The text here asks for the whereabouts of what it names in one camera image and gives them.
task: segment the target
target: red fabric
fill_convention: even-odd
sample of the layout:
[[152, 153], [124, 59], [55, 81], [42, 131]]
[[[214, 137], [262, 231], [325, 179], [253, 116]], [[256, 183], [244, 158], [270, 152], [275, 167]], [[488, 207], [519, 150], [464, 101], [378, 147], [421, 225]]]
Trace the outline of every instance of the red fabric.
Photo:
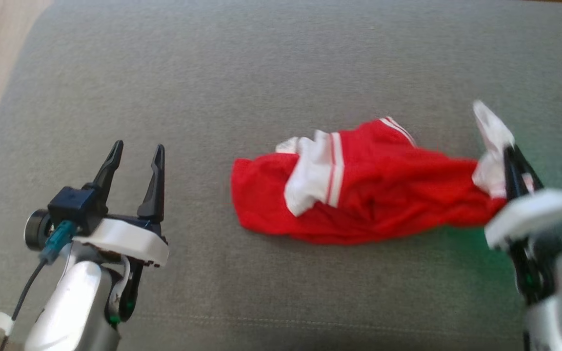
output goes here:
[[345, 169], [338, 208], [317, 202], [295, 217], [283, 191], [299, 155], [239, 158], [232, 193], [242, 226], [317, 244], [359, 244], [441, 225], [486, 224], [504, 205], [478, 189], [475, 160], [417, 149], [379, 120], [340, 131]]

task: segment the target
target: red and white clothing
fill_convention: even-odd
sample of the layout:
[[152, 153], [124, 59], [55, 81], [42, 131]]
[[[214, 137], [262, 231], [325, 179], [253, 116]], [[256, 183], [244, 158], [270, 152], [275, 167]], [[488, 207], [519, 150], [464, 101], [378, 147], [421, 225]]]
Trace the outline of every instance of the red and white clothing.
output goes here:
[[319, 244], [358, 244], [441, 225], [481, 226], [504, 200], [472, 181], [476, 160], [419, 149], [392, 118], [291, 138], [239, 158], [232, 193], [242, 226]]

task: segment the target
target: black cable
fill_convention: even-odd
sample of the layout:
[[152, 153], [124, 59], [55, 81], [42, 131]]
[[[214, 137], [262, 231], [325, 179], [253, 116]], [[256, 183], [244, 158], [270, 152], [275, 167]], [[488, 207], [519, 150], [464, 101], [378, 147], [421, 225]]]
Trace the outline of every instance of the black cable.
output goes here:
[[[32, 273], [32, 275], [27, 280], [27, 284], [25, 284], [22, 293], [20, 293], [19, 301], [16, 303], [16, 307], [14, 307], [14, 313], [12, 313], [13, 322], [16, 320], [16, 317], [19, 316], [20, 307], [23, 305], [23, 302], [25, 301], [25, 296], [27, 296], [27, 293], [29, 292], [29, 288], [32, 286], [32, 283], [34, 282], [36, 277], [38, 277], [38, 273], [40, 273], [40, 270], [45, 266], [45, 264], [47, 264], [47, 260], [41, 260], [40, 263], [38, 264], [38, 267], [36, 267], [36, 269], [34, 270], [34, 273]], [[8, 337], [5, 336], [1, 342], [0, 351], [4, 351], [4, 349], [6, 348], [7, 340]]]

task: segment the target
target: gray fabric surface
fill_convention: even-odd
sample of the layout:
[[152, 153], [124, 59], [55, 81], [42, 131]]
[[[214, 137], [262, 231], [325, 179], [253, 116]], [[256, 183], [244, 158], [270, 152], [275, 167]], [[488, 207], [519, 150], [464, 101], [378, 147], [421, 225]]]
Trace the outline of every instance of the gray fabric surface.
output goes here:
[[[481, 229], [354, 247], [248, 233], [237, 157], [381, 114], [420, 146], [478, 157], [471, 102], [562, 186], [562, 4], [496, 1], [60, 1], [0, 107], [0, 309], [37, 264], [27, 216], [125, 152], [109, 206], [134, 213], [166, 146], [165, 269], [149, 269], [129, 350], [519, 350], [521, 300]], [[61, 272], [46, 269], [22, 340]]]

